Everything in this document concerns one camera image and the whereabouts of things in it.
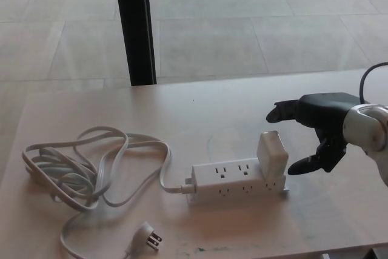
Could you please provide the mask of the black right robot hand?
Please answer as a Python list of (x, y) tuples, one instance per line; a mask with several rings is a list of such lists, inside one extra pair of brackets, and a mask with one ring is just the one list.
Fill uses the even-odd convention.
[(315, 129), (319, 146), (314, 155), (293, 163), (287, 173), (302, 175), (323, 169), (331, 172), (346, 154), (347, 141), (343, 124), (349, 110), (360, 104), (357, 96), (348, 93), (314, 93), (300, 99), (275, 103), (266, 116), (268, 123), (295, 120)]

